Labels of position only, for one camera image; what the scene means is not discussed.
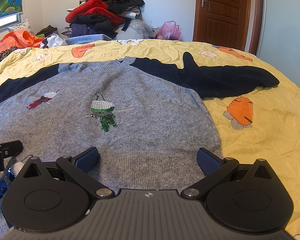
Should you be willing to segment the yellow floral bed quilt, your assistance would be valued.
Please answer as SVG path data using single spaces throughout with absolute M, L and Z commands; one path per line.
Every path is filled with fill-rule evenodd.
M 125 57 L 158 60 L 183 69 L 186 52 L 200 67 L 251 66 L 262 68 L 279 80 L 275 87 L 257 87 L 233 97 L 208 96 L 203 98 L 203 103 L 221 140 L 221 154 L 214 154 L 220 158 L 233 157 L 242 163 L 266 159 L 294 203 L 286 229 L 300 239 L 300 88 L 254 55 L 242 51 L 227 53 L 207 43 L 165 40 L 96 41 L 49 49 L 24 48 L 0 62 L 0 85 L 61 63 L 107 62 Z

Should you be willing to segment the white wardrobe with flowers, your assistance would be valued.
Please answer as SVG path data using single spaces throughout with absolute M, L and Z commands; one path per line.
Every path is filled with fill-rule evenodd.
M 300 87 L 300 0 L 266 0 L 258 55 Z

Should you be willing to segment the orange plastic bag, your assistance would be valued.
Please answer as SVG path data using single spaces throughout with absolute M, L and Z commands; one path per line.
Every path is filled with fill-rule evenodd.
M 27 47 L 40 47 L 41 42 L 44 38 L 39 38 L 32 35 L 26 30 L 17 30 L 7 33 L 0 40 L 0 53 L 11 47 L 27 48 Z

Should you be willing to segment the light blue folded blanket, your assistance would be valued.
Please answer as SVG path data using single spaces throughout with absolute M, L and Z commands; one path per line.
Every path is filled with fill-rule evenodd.
M 66 38 L 64 41 L 67 45 L 87 44 L 95 41 L 112 41 L 113 39 L 104 34 L 83 35 Z

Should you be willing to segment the pink plastic bag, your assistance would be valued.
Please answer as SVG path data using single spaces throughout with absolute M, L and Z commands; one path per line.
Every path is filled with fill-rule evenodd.
M 181 32 L 175 21 L 165 22 L 159 29 L 156 38 L 160 40 L 179 40 Z

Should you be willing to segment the clear plastic bag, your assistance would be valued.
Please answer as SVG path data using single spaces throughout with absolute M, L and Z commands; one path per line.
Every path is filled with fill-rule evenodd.
M 139 40 L 155 38 L 152 28 L 145 22 L 134 19 L 129 25 L 121 24 L 115 29 L 115 40 Z

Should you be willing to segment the pile of dark red clothes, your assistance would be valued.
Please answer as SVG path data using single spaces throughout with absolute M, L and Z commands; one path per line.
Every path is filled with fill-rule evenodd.
M 131 20 L 140 16 L 144 5 L 144 0 L 79 0 L 79 6 L 70 9 L 65 17 L 69 27 L 63 35 L 101 34 L 114 39 L 117 26 L 123 25 L 126 30 Z

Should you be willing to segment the grey navy knit sweater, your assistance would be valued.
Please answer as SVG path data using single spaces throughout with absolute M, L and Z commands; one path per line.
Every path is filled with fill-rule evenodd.
M 233 97 L 279 84 L 251 66 L 183 69 L 148 58 L 61 63 L 0 85 L 0 142 L 18 139 L 22 156 L 53 161 L 95 146 L 91 175 L 113 190 L 182 190 L 203 177 L 196 153 L 221 154 L 203 98 Z

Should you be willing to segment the brown wooden door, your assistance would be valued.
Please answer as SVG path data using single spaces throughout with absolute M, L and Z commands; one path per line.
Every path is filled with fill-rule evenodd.
M 244 50 L 251 0 L 196 0 L 193 40 Z

